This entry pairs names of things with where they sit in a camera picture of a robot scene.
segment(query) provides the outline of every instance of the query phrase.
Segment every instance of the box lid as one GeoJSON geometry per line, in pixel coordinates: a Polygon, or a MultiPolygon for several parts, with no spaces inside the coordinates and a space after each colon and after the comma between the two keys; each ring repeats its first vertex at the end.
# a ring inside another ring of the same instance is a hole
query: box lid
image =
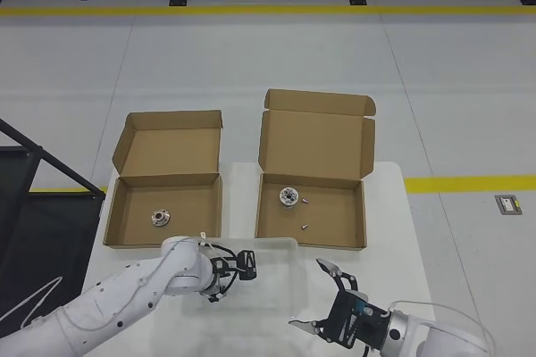
{"type": "Polygon", "coordinates": [[[122,177],[218,172],[220,111],[132,112],[113,165],[122,177]]]}
{"type": "Polygon", "coordinates": [[[266,173],[359,180],[373,171],[375,103],[367,95],[270,89],[258,161],[266,173]]]}

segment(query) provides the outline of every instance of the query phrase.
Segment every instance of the floor marking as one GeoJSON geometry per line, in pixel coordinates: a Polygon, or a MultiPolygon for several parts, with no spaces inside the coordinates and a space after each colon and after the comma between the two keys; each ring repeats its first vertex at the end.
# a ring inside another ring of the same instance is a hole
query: floor marking
{"type": "Polygon", "coordinates": [[[536,6],[233,5],[163,7],[0,7],[0,16],[175,15],[536,15],[536,6]]]}
{"type": "MultiPolygon", "coordinates": [[[[107,187],[100,187],[107,192],[107,187]]],[[[536,175],[405,178],[408,194],[536,191],[536,175]]],[[[87,192],[83,187],[32,188],[30,192],[87,192]]]]}

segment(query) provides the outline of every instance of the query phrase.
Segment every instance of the metal rod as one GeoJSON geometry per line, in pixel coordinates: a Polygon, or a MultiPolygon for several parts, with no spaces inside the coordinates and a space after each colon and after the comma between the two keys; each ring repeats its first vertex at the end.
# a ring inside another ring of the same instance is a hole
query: metal rod
{"type": "Polygon", "coordinates": [[[95,195],[100,195],[102,197],[105,197],[105,193],[97,188],[94,184],[87,181],[79,173],[72,170],[68,165],[65,163],[59,161],[55,156],[50,154],[48,151],[44,150],[44,148],[36,143],[34,143],[32,140],[30,140],[28,137],[23,135],[20,131],[16,130],[13,126],[5,122],[4,120],[0,119],[0,131],[5,133],[8,137],[19,143],[20,145],[26,147],[31,152],[39,153],[42,159],[44,159],[46,162],[50,163],[52,166],[57,168],[59,171],[63,172],[66,176],[68,176],[70,179],[73,179],[89,191],[91,191],[95,195]]]}

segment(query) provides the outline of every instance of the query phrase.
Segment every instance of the cardboard box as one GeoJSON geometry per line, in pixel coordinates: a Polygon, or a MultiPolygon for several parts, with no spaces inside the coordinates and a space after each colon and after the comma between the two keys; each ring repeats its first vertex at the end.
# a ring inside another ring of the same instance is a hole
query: cardboard box
{"type": "Polygon", "coordinates": [[[301,245],[363,249],[364,176],[373,171],[375,114],[369,96],[270,89],[262,118],[256,237],[301,245]],[[294,187],[309,203],[286,209],[294,187]]]}
{"type": "Polygon", "coordinates": [[[129,114],[113,154],[120,177],[104,244],[157,247],[172,236],[219,237],[221,129],[220,111],[129,114]],[[161,209],[171,220],[155,227],[151,215],[161,209]]]}

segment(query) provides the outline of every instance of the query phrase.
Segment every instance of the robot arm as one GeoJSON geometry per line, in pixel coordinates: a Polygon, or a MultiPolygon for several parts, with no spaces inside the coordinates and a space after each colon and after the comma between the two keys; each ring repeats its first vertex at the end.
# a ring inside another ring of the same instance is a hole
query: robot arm
{"type": "Polygon", "coordinates": [[[237,267],[228,260],[223,267],[213,266],[198,238],[169,238],[161,252],[162,258],[128,265],[65,306],[1,338],[0,356],[81,356],[153,311],[163,295],[199,292],[218,301],[224,270],[255,278],[255,267],[238,267],[236,260],[237,267]]]}
{"type": "Polygon", "coordinates": [[[364,357],[370,349],[378,350],[382,357],[415,357],[412,349],[415,332],[420,326],[429,328],[429,333],[417,348],[417,357],[489,355],[486,344],[466,331],[406,315],[401,311],[384,311],[368,303],[367,295],[357,291],[355,277],[324,259],[316,261],[333,278],[339,289],[330,314],[325,320],[292,320],[290,325],[348,349],[354,346],[356,340],[360,340],[365,344],[364,357]],[[344,287],[342,279],[349,283],[350,289],[344,287]]]}

